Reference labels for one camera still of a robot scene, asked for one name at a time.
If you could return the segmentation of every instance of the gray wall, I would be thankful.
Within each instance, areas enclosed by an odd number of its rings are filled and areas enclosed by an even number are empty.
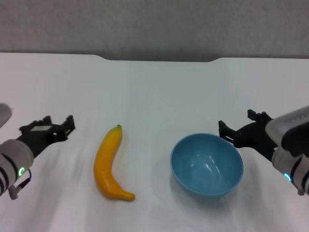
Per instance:
[[[309,57],[308,0],[0,0],[0,52]]]

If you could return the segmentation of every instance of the bowl rim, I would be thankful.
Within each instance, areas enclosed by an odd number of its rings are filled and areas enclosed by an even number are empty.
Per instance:
[[[213,194],[209,194],[209,193],[202,193],[202,192],[198,192],[190,187],[188,187],[187,185],[185,185],[179,178],[178,176],[175,174],[174,172],[174,169],[173,169],[173,165],[172,165],[172,156],[173,156],[173,153],[174,153],[174,150],[175,150],[175,147],[184,139],[186,139],[187,137],[190,137],[190,136],[193,136],[193,135],[198,135],[198,134],[205,134],[205,135],[210,135],[210,136],[213,136],[213,137],[216,137],[218,138],[219,140],[222,140],[224,141],[226,144],[228,144],[229,146],[231,146],[235,151],[236,153],[238,154],[239,158],[240,158],[240,164],[241,164],[241,174],[240,174],[240,177],[239,177],[239,180],[236,182],[236,184],[234,184],[232,187],[228,188],[227,190],[225,191],[222,191],[222,192],[219,192],[219,193],[213,193]],[[243,176],[243,161],[242,161],[242,158],[241,158],[241,155],[240,153],[237,151],[237,149],[230,143],[228,142],[227,140],[221,138],[220,136],[218,135],[215,135],[215,134],[209,134],[209,133],[194,133],[194,134],[189,134],[185,137],[183,137],[181,140],[179,140],[176,145],[173,147],[172,149],[172,152],[170,154],[170,167],[172,169],[172,173],[173,173],[173,176],[176,178],[176,180],[185,188],[185,189],[188,189],[189,191],[195,193],[195,194],[198,194],[198,195],[201,195],[201,196],[222,196],[222,195],[225,195],[227,193],[229,193],[230,191],[232,191],[241,181],[242,179],[242,176]]]

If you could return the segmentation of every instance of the table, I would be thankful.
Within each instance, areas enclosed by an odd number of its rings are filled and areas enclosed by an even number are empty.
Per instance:
[[[112,61],[91,55],[0,54],[0,101],[13,116],[0,141],[46,115],[76,130],[34,161],[32,181],[0,197],[0,231],[300,232],[309,197],[300,197],[271,163],[239,149],[244,174],[219,201],[187,196],[171,176],[173,146],[196,132],[218,134],[250,122],[247,110],[277,117],[308,104],[309,60],[221,58],[209,63]],[[123,126],[113,174],[136,194],[111,201],[93,178],[106,132]]]

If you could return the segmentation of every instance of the blue led light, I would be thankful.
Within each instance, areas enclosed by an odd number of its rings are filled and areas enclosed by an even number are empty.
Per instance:
[[[288,181],[292,181],[292,179],[290,178],[290,176],[289,176],[287,173],[285,173],[284,176],[285,176],[285,178],[286,178]]]

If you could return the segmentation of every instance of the blue bowl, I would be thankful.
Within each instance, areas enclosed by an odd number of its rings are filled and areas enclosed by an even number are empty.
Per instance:
[[[228,141],[206,133],[191,134],[173,148],[170,165],[185,190],[200,197],[220,197],[241,180],[243,163]]]

